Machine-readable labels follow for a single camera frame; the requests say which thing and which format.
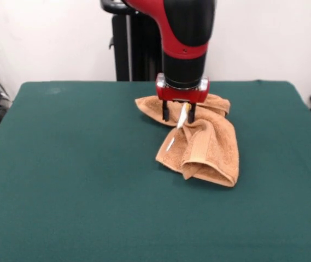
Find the black stand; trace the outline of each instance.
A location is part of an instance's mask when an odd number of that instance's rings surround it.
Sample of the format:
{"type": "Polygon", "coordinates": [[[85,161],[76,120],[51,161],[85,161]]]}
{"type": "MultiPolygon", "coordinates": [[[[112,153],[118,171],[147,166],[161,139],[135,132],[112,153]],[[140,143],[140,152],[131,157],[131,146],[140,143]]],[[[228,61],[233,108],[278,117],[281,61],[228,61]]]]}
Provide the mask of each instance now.
{"type": "Polygon", "coordinates": [[[162,72],[159,28],[154,19],[113,0],[101,0],[102,8],[112,14],[115,69],[117,81],[155,81],[162,72]]]}

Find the folded towel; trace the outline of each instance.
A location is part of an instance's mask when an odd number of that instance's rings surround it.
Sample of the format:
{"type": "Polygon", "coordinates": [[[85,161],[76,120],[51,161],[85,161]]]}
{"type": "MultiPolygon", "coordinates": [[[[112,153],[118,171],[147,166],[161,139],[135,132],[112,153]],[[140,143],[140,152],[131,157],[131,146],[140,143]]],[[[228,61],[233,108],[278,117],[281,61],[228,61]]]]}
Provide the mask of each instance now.
{"type": "MultiPolygon", "coordinates": [[[[138,109],[154,120],[175,127],[182,104],[168,102],[170,119],[162,119],[162,101],[157,96],[136,99],[138,109]]],[[[182,173],[184,179],[195,177],[227,187],[233,187],[239,176],[239,153],[234,126],[226,119],[230,102],[208,94],[204,103],[196,106],[192,124],[170,131],[161,145],[156,160],[182,173]],[[173,145],[167,148],[174,139],[173,145]]]]}

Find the white wall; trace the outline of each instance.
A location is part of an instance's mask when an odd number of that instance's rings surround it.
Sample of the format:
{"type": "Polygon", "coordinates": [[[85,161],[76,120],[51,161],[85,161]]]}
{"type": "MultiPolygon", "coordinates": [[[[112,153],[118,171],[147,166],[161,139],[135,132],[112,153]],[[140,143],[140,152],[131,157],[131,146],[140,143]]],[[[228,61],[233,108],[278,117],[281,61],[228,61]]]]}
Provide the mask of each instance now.
{"type": "MultiPolygon", "coordinates": [[[[0,80],[115,80],[112,15],[99,0],[0,0],[0,80]]],[[[219,0],[213,80],[288,80],[311,94],[311,1],[219,0]]]]}

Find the green felt tablecloth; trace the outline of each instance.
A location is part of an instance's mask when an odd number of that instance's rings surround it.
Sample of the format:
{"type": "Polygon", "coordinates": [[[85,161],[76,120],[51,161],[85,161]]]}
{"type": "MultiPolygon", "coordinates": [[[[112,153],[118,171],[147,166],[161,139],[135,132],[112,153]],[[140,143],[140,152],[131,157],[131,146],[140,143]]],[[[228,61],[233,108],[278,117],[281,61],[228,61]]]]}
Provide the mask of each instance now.
{"type": "Polygon", "coordinates": [[[225,188],[155,161],[155,84],[35,82],[0,126],[0,261],[311,261],[311,113],[287,82],[214,82],[240,177],[225,188]]]}

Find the wrinkled towel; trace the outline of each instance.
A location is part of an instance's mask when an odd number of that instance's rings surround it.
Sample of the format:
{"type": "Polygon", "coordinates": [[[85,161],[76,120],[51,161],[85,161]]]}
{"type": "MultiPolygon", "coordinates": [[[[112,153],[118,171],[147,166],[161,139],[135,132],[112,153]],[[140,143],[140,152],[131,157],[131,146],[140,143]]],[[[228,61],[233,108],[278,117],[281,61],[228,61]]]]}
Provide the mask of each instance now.
{"type": "Polygon", "coordinates": [[[230,102],[208,94],[197,103],[195,121],[176,129],[182,104],[168,102],[170,119],[162,119],[162,101],[157,96],[136,99],[138,109],[161,124],[175,127],[161,145],[156,160],[182,173],[226,187],[233,187],[239,176],[239,153],[234,126],[226,119],[230,102]],[[166,151],[170,141],[173,145],[166,151]]]}

